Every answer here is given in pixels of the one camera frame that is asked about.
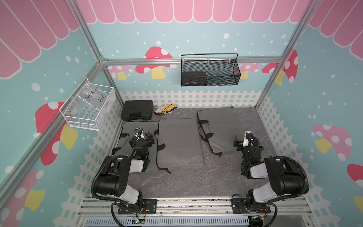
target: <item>gray marble floor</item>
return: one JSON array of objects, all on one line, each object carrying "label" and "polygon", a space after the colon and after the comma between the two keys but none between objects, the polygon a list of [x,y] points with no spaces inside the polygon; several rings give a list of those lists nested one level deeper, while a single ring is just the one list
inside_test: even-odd
[{"label": "gray marble floor", "polygon": [[[153,115],[151,121],[161,118],[196,118],[197,112],[205,108],[177,108],[171,114],[160,117]],[[267,132],[255,108],[233,108],[241,124],[260,140],[262,159],[276,156]],[[201,141],[205,166],[193,170],[178,170],[169,174],[130,174],[128,184],[140,190],[144,197],[186,197],[186,196],[231,196],[238,193],[245,196],[251,188],[268,182],[267,179],[247,179],[241,175],[240,151],[223,154],[220,158],[212,154],[208,143]]]}]

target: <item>mounting plate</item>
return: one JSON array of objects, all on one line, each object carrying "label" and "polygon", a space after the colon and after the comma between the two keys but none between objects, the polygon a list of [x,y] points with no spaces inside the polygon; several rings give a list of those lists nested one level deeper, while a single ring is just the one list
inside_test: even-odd
[{"label": "mounting plate", "polygon": [[[241,198],[236,198],[236,199],[231,199],[231,203],[232,203],[232,210],[234,214],[251,214],[251,212],[249,212],[246,209],[246,205],[244,203],[245,199],[241,199]],[[269,207],[268,204],[258,204],[256,206],[256,208],[259,208],[260,210],[257,211],[257,213],[263,213],[266,209],[267,213],[271,213],[271,209]]]},{"label": "mounting plate", "polygon": [[[157,199],[144,199],[145,203],[145,214],[156,214]],[[133,214],[128,210],[127,206],[121,206],[118,208],[118,214]]]}]

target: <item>gray padded case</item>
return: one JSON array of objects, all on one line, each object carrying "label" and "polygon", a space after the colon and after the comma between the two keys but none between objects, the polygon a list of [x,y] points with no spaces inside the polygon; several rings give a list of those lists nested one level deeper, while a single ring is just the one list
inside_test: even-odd
[{"label": "gray padded case", "polygon": [[221,156],[222,153],[237,151],[233,142],[244,138],[244,128],[233,113],[232,108],[222,107],[198,111],[198,121],[204,133],[202,139],[209,144],[213,154]]},{"label": "gray padded case", "polygon": [[160,119],[156,164],[161,170],[199,168],[204,165],[196,118]]},{"label": "gray padded case", "polygon": [[[132,154],[132,148],[129,144],[130,139],[135,135],[135,128],[142,128],[144,133],[150,132],[152,135],[154,131],[158,129],[158,122],[143,122],[143,121],[135,121],[135,122],[125,122],[122,126],[122,132],[120,140],[118,141],[117,147],[121,149],[115,152],[116,155],[128,155]],[[149,164],[145,170],[145,172],[156,171],[158,168],[156,166],[156,148],[158,140],[154,136],[155,144],[149,147]]]}]

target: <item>metal grille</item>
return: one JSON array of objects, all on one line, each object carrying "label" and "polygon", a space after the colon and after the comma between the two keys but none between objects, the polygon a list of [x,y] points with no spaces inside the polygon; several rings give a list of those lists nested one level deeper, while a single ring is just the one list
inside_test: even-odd
[{"label": "metal grille", "polygon": [[195,54],[181,55],[182,86],[238,85],[241,77],[237,64],[238,54],[228,60],[196,60]]},{"label": "metal grille", "polygon": [[[118,221],[126,226],[132,224],[133,217],[118,217]],[[186,217],[146,217],[143,226],[248,226],[247,216],[186,216]],[[85,227],[117,226],[112,217],[89,217]]]}]

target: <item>black box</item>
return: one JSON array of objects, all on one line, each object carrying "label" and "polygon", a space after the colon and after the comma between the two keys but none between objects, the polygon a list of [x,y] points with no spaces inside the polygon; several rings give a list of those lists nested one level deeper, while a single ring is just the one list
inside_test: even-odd
[{"label": "black box", "polygon": [[124,121],[132,121],[142,119],[143,121],[151,120],[152,108],[154,104],[152,100],[133,100],[126,101],[121,113],[121,119]]},{"label": "black box", "polygon": [[206,72],[184,72],[181,77],[182,86],[206,86]]}]

